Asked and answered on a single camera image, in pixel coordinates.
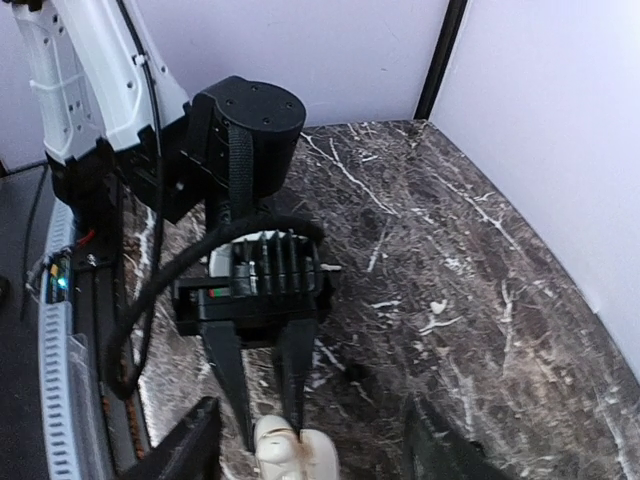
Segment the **white charging case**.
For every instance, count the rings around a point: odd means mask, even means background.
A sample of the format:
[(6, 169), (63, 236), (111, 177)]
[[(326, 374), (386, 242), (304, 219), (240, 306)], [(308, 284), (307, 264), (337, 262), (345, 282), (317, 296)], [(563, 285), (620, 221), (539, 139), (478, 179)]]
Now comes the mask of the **white charging case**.
[(316, 429), (293, 427), (277, 415), (265, 415), (254, 429), (255, 459), (265, 480), (338, 480), (340, 464), (334, 442)]

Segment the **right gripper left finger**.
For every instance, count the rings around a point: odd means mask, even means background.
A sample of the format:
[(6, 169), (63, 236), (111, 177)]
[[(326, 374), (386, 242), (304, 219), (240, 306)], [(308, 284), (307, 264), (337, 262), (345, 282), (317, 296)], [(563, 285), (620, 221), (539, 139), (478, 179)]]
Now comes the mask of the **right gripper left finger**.
[(219, 400), (203, 397), (157, 447), (118, 479), (218, 480), (221, 431)]

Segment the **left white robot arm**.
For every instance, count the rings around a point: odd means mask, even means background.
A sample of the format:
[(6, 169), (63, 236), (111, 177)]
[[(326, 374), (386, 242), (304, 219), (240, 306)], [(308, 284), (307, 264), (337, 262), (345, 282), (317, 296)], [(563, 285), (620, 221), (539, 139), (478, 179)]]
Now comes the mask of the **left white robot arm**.
[(151, 276), (103, 351), (120, 399), (144, 369), (120, 366), (133, 328), (149, 329), (174, 291), (180, 333), (202, 339), (245, 445), (269, 432), (310, 439), (304, 390), (331, 284), (323, 230), (263, 206), (283, 185), (305, 121), (289, 91), (230, 76), (189, 97), (132, 1), (14, 1), (41, 108), (56, 196), (84, 234), (108, 224), (103, 180), (122, 174), (166, 222), (206, 206), (205, 236)]

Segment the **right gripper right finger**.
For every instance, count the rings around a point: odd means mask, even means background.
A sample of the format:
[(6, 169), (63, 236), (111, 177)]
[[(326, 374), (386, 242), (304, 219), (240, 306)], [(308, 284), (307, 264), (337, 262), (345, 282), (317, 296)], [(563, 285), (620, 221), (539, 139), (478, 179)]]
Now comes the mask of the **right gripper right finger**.
[(408, 396), (404, 409), (403, 479), (509, 479), (425, 398)]

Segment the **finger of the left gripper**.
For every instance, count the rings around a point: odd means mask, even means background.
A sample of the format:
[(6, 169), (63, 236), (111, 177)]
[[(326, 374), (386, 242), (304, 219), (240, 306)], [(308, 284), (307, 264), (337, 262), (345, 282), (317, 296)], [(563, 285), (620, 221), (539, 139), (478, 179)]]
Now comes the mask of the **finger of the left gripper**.
[(242, 348), (232, 321), (206, 322), (200, 335), (214, 375), (238, 424), (244, 446), (254, 449), (253, 422), (246, 385)]
[(283, 413), (294, 432), (304, 426), (304, 388), (313, 363), (316, 319), (291, 320), (278, 339)]

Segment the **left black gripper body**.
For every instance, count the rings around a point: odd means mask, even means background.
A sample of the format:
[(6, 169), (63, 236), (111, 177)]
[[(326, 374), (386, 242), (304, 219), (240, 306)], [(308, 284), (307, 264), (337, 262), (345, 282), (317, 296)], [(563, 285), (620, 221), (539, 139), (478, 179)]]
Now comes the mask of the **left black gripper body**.
[(207, 276), (172, 284), (180, 335), (231, 321), (244, 348), (275, 344), (290, 320), (323, 322), (333, 294), (334, 273), (322, 266), (317, 243), (296, 234), (242, 236), (211, 252)]

